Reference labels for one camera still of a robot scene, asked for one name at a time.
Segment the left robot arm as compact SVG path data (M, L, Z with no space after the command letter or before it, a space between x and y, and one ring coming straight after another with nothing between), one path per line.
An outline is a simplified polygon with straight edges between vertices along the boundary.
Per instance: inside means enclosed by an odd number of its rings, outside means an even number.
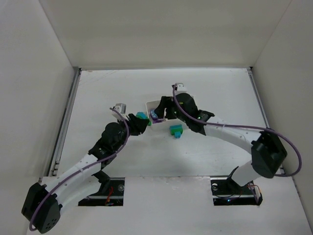
M100 139L73 167L47 184L34 183L25 198L22 215L29 221L29 230L45 234L61 218L71 204L99 191L108 180L102 171L125 147L129 136L143 134L148 119L117 114L117 121L106 125Z

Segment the small teal lego brick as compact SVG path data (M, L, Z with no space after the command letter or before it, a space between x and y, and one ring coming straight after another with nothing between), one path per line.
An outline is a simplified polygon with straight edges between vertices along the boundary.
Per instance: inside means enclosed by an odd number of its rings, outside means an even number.
M135 116L140 119L149 119L144 112L137 112Z

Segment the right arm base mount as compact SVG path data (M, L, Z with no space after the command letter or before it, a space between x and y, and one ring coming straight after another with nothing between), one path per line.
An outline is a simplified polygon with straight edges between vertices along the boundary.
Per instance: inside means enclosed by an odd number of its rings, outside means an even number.
M260 206L263 195L253 181L245 186L236 186L225 177L211 178L211 191L214 206Z

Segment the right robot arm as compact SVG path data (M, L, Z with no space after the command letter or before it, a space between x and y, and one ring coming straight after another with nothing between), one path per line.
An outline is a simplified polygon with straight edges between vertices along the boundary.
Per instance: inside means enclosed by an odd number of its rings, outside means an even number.
M198 109L193 97L187 93L176 97L162 96L153 117L179 119L195 133L221 139L249 153L251 160L235 168L228 176L233 187L243 187L259 177L273 178L287 156L283 144L272 130L229 127L213 113Z

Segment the purple curved lego brick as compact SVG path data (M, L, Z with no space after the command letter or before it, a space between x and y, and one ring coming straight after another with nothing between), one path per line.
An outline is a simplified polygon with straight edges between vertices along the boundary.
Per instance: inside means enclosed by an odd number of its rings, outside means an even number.
M150 110L150 117L152 119L152 123L161 123L164 121L162 118L158 117L158 115L155 113L154 109Z

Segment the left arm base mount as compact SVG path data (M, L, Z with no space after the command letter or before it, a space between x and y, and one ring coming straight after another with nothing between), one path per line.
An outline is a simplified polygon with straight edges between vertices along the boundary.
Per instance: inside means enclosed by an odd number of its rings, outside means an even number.
M97 193L85 197L80 207L120 207L124 204L125 178L111 178L107 186L101 186Z

